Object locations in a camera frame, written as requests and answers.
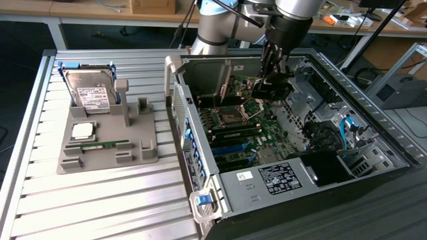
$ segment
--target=monitor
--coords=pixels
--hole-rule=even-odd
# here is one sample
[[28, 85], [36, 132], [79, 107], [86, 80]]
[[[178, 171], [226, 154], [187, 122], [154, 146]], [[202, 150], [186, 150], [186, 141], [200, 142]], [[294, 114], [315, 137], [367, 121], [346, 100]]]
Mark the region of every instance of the monitor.
[[400, 0], [360, 0], [359, 7], [368, 8], [366, 13], [366, 17], [372, 21], [383, 20], [382, 16], [374, 13], [375, 9], [394, 9]]
[[399, 4], [399, 0], [360, 0], [360, 8], [394, 9]]

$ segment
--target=green circuit board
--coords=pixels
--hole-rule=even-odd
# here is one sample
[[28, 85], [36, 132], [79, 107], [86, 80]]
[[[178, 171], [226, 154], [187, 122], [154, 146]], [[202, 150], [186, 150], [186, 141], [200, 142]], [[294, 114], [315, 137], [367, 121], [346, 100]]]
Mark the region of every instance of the green circuit board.
[[[251, 98], [251, 87], [255, 77], [234, 76], [228, 96], [240, 96], [243, 104], [202, 108], [199, 115], [204, 132], [211, 144], [216, 165], [220, 172], [230, 172], [288, 159], [296, 152], [275, 119], [270, 102]], [[239, 127], [250, 129], [228, 131], [224, 135], [212, 136], [215, 131], [226, 131]], [[218, 147], [216, 143], [230, 143]], [[223, 149], [244, 145], [244, 150], [218, 153]]]

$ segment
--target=motherboard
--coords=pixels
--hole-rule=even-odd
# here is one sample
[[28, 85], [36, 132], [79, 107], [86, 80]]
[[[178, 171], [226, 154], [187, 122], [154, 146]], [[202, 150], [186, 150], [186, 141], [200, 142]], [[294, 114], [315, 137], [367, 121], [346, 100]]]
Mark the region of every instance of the motherboard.
[[256, 80], [231, 76], [219, 96], [198, 97], [199, 117], [222, 173], [283, 161], [296, 152], [276, 120], [278, 103], [251, 97]]

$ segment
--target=blue pci slot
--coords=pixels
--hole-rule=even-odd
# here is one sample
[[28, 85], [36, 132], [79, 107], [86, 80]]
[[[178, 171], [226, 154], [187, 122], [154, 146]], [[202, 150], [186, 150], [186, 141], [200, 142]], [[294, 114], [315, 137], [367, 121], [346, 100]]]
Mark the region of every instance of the blue pci slot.
[[216, 149], [212, 149], [212, 154], [219, 155], [219, 154], [228, 154], [228, 153], [234, 153], [234, 152], [242, 152], [243, 150], [247, 149], [247, 146], [248, 146], [248, 143], [238, 145], [238, 146], [216, 148]]

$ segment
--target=power supply label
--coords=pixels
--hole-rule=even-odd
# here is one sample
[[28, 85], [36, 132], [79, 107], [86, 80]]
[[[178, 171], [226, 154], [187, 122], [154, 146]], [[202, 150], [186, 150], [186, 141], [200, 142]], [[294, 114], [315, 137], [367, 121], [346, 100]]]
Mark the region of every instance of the power supply label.
[[259, 168], [258, 170], [271, 195], [276, 195], [303, 187], [287, 162]]

